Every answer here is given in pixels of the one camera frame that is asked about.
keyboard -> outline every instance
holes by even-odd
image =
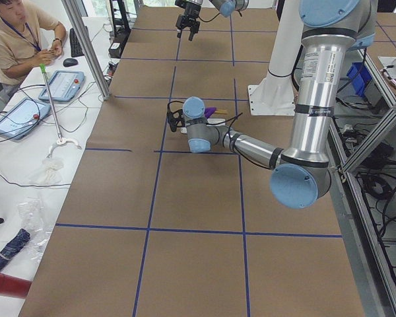
[[[84,52],[82,52],[81,43],[79,42],[77,35],[75,34],[75,30],[73,28],[69,31],[69,41],[71,43],[71,56],[78,57],[83,56]]]

white table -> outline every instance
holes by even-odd
[[[90,38],[93,37],[92,45],[95,49],[101,69],[105,70],[109,61],[108,48],[110,46],[109,34],[106,30],[110,30],[110,25],[104,25],[107,18],[84,18],[85,24],[88,26]],[[70,26],[66,26],[68,35]],[[79,64],[74,67],[65,68],[62,66],[63,60],[70,57],[69,39],[65,41],[64,56],[56,59],[53,65],[47,66],[48,75],[58,69],[67,69],[74,71],[83,71],[85,73],[85,82],[81,91],[76,97],[82,94],[88,84],[94,82],[94,77],[90,72],[88,64],[84,56],[77,57]],[[43,84],[44,80],[37,67],[33,69],[22,87],[35,84]],[[32,98],[37,99],[41,88],[28,88],[25,90]],[[5,110],[10,110],[25,95],[22,92],[16,93]],[[97,115],[102,104],[102,97],[98,87],[94,84],[88,92],[81,98],[82,102],[88,106],[86,121],[78,130],[73,133],[67,133],[62,130],[63,136],[76,139],[82,149],[77,149],[74,144],[68,143],[64,147],[58,147],[53,152],[53,157],[63,159],[64,167],[59,170],[62,177],[60,184],[70,184],[75,175],[79,161],[83,155],[86,140],[88,139]],[[56,104],[58,111],[59,123],[68,130],[75,129],[83,120],[86,108],[79,101],[75,101],[69,107],[64,108],[66,104]],[[46,120],[54,122],[53,116]],[[57,140],[57,132],[54,124],[41,123],[30,134],[20,141],[5,141],[0,143],[0,174],[8,181],[18,184],[31,184],[28,176],[42,166],[42,160],[48,154],[49,146]],[[68,186],[64,188],[44,188],[38,189],[33,187],[20,188],[16,185],[10,185],[0,178],[0,217],[5,222],[0,225],[0,251],[20,230],[22,219],[18,213],[18,204],[28,201],[30,198],[41,199],[43,204],[42,213],[44,215],[45,227],[50,230],[53,228],[57,216],[61,210],[67,192]],[[16,255],[2,271],[4,274],[13,275],[19,278],[33,280],[40,259],[32,259],[35,255],[33,248],[29,244]],[[24,300],[13,299],[10,297],[0,296],[0,316],[13,317],[18,316],[22,308]]]

plastic bag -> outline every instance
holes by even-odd
[[[42,161],[42,166],[33,171],[28,178],[35,185],[58,184],[62,180],[58,170],[63,167],[64,164],[61,158],[45,158]]]
[[[53,226],[44,221],[42,203],[39,199],[30,199],[18,205],[19,215],[22,219],[22,228],[29,232],[31,241],[25,246],[30,259],[41,261],[47,242],[50,239]]]

blue bin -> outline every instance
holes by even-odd
[[[371,74],[370,72],[368,72],[365,65],[362,65],[362,62],[352,63],[352,66],[350,67],[346,75],[349,77],[349,79],[354,78],[354,76],[357,74],[361,66],[362,66],[362,70],[352,81],[352,86],[355,89],[355,94],[357,94],[359,97],[365,98],[365,94],[364,94],[365,87],[372,80]]]

lanyard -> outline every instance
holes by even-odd
[[[29,24],[27,22],[25,22],[25,26],[27,27],[27,29],[29,30],[29,33],[31,33],[32,35],[32,39],[34,40],[34,43],[32,43],[31,41],[28,41],[28,39],[26,39],[13,25],[11,25],[9,22],[7,22],[5,19],[1,18],[3,20],[3,22],[9,27],[11,28],[16,34],[18,34],[21,38],[23,38],[24,40],[26,40],[29,44],[32,45],[33,48],[35,48],[35,50],[37,52],[41,51],[41,47],[40,44],[38,43],[38,41],[35,39],[34,33],[32,33],[31,28],[29,27]]]

